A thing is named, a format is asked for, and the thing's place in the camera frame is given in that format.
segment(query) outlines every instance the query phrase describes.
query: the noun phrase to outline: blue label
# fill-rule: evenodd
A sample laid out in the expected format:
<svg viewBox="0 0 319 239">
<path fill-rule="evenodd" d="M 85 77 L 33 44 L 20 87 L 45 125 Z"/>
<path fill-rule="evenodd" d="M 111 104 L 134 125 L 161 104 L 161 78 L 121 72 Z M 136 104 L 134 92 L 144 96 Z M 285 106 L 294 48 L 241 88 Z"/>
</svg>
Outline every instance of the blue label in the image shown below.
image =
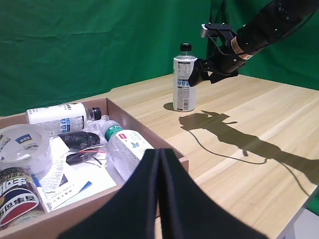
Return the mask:
<svg viewBox="0 0 319 239">
<path fill-rule="evenodd" d="M 21 137 L 17 138 L 15 141 L 19 144 L 23 143 L 23 142 L 26 142 L 26 141 L 29 141 L 29 140 L 32 140 L 30 134 L 25 134 L 25 135 L 22 135 Z"/>
<path fill-rule="evenodd" d="M 67 125 L 67 132 L 70 132 L 70 130 L 71 130 L 71 126 L 70 126 L 70 118 L 67 118 L 66 119 L 66 125 Z"/>
</svg>

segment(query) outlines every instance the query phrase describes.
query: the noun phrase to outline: water bottle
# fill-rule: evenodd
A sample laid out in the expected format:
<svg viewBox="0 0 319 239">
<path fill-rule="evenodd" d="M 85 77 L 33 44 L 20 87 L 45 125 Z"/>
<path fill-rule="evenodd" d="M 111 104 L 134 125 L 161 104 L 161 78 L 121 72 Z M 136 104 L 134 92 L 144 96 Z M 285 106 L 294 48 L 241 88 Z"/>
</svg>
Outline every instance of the water bottle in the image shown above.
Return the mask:
<svg viewBox="0 0 319 239">
<path fill-rule="evenodd" d="M 180 54 L 173 61 L 173 108 L 175 111 L 192 111 L 196 105 L 196 88 L 191 87 L 188 78 L 197 57 L 191 54 L 191 44 L 180 45 Z"/>
<path fill-rule="evenodd" d="M 88 122 L 101 119 L 101 110 L 74 103 L 29 109 L 25 115 L 29 124 L 41 126 L 52 136 L 85 129 Z"/>
<path fill-rule="evenodd" d="M 136 131 L 123 129 L 114 121 L 106 121 L 100 128 L 107 140 L 107 152 L 120 176 L 127 181 L 142 159 L 146 149 L 153 147 Z"/>
</svg>

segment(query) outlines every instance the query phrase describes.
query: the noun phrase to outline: clear tape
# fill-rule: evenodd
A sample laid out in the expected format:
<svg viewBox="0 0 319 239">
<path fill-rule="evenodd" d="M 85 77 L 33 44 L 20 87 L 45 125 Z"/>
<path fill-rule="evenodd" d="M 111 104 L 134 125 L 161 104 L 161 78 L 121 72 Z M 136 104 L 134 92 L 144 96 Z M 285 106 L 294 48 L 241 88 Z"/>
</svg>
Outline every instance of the clear tape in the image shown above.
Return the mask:
<svg viewBox="0 0 319 239">
<path fill-rule="evenodd" d="M 15 124 L 0 129 L 0 170 L 25 168 L 39 180 L 52 166 L 48 133 L 35 124 Z"/>
</svg>

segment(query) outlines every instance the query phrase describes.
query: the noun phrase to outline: pen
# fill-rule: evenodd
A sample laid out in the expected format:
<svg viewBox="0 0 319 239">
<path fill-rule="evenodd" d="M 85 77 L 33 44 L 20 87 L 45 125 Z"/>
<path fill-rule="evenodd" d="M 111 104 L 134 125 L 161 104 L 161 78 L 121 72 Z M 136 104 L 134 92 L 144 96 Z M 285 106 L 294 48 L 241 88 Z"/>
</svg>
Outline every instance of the pen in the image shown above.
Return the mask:
<svg viewBox="0 0 319 239">
<path fill-rule="evenodd" d="M 38 193 L 39 193 L 40 199 L 42 201 L 42 205 L 43 205 L 45 212 L 47 212 L 47 213 L 51 212 L 50 203 L 48 202 L 48 199 L 47 199 L 47 197 L 42 189 L 42 186 L 41 186 L 39 180 L 34 176 L 32 176 L 32 179 L 33 179 L 33 181 L 36 185 L 36 188 L 38 190 Z"/>
</svg>

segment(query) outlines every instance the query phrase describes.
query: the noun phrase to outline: paper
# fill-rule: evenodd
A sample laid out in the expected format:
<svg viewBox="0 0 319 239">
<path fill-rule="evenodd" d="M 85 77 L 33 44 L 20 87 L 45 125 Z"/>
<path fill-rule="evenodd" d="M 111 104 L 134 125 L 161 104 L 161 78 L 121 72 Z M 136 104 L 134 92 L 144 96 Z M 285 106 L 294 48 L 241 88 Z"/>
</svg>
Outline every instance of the paper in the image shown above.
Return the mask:
<svg viewBox="0 0 319 239">
<path fill-rule="evenodd" d="M 55 192 L 63 176 L 63 165 L 69 148 L 60 137 L 50 138 L 50 147 L 53 164 L 50 171 L 40 180 L 45 193 Z"/>
<path fill-rule="evenodd" d="M 90 181 L 92 185 L 86 188 L 85 190 L 81 191 L 74 197 L 70 198 L 69 200 L 58 206 L 56 209 L 62 208 L 71 203 L 80 201 L 82 199 L 85 199 L 87 197 L 90 197 L 92 195 L 95 195 L 97 193 L 100 193 L 104 190 L 116 186 L 115 181 L 111 178 L 108 171 L 105 169 L 105 156 L 106 155 L 104 153 L 98 153 L 97 155 L 95 155 L 95 157 L 100 160 L 102 165 L 100 165 L 94 159 L 88 160 L 80 164 L 72 165 L 72 168 L 79 175 L 82 175 L 82 177 L 85 177 L 85 179 Z"/>
<path fill-rule="evenodd" d="M 88 183 L 85 176 L 76 172 L 70 165 L 64 163 L 63 176 L 55 192 L 45 193 L 51 207 L 55 210 L 59 205 L 77 195 Z"/>
</svg>

